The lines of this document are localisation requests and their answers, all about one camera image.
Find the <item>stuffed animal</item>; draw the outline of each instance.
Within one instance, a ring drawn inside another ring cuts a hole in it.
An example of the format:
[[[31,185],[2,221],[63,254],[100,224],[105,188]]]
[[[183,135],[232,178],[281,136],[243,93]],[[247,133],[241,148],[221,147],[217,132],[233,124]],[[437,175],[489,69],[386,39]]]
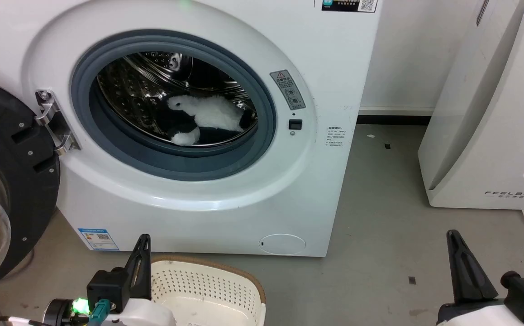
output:
[[[203,134],[209,138],[227,137],[226,130],[237,134],[243,132],[254,120],[252,110],[243,110],[222,96],[196,97],[173,96],[167,100],[167,115],[170,126],[165,127],[171,142],[179,146],[190,146],[199,142]],[[200,132],[214,129],[214,132]],[[212,136],[219,130],[220,136]]]

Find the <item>white wall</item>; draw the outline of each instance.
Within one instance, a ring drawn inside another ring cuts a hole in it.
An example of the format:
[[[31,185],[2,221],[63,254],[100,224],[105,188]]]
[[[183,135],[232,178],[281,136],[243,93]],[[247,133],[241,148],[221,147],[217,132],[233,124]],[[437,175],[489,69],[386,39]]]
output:
[[[384,0],[360,114],[430,115],[477,0]]]

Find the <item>door hinge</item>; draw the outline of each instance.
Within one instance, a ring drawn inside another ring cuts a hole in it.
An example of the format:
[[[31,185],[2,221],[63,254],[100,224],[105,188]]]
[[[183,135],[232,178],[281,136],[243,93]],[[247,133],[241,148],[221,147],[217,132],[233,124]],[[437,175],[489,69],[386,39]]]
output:
[[[38,89],[35,95],[37,103],[41,107],[41,115],[35,117],[35,121],[38,125],[44,126],[49,130],[55,142],[55,152],[63,155],[70,150],[80,150],[81,147],[77,143],[67,121],[65,121],[53,91]]]

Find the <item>laundry basket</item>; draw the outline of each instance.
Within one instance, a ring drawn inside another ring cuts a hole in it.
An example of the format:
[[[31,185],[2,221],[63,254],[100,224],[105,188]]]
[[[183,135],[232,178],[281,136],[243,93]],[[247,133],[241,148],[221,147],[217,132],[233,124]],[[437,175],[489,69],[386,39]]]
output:
[[[154,258],[152,300],[170,309],[178,326],[262,326],[266,316],[256,278],[196,258]]]

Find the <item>floor stain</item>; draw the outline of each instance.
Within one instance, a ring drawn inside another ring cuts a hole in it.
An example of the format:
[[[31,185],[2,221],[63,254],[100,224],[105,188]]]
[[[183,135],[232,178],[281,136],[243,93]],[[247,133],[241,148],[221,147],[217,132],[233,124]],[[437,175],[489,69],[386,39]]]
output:
[[[426,313],[428,311],[429,311],[429,309],[411,309],[411,310],[409,310],[409,315],[411,315],[411,317],[417,317],[420,314]]]

